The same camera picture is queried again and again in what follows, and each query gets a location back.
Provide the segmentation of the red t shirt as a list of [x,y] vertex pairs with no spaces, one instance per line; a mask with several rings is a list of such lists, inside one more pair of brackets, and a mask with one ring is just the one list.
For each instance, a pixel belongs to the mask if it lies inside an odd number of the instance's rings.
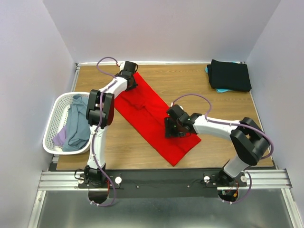
[[195,134],[166,138],[165,118],[168,105],[148,85],[139,73],[134,74],[137,87],[120,93],[114,101],[117,111],[172,166],[201,139]]

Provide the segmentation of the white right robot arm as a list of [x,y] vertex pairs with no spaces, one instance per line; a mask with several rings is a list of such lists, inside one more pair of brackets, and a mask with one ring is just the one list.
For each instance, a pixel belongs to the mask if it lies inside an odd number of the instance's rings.
[[221,170],[210,178],[213,184],[229,186],[246,168],[255,166],[272,143],[253,119],[245,117],[241,121],[227,121],[207,117],[199,113],[188,115],[181,106],[172,105],[165,118],[166,137],[184,137],[189,134],[208,134],[230,140],[236,155]]

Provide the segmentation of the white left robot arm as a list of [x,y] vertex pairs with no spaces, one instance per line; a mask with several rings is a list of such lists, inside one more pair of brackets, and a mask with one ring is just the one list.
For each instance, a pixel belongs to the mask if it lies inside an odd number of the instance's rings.
[[134,79],[137,70],[137,63],[124,61],[109,84],[99,90],[93,89],[89,94],[86,119],[90,125],[91,142],[84,175],[96,188],[109,180],[105,173],[105,144],[107,130],[114,119],[114,100],[120,93],[137,87]]

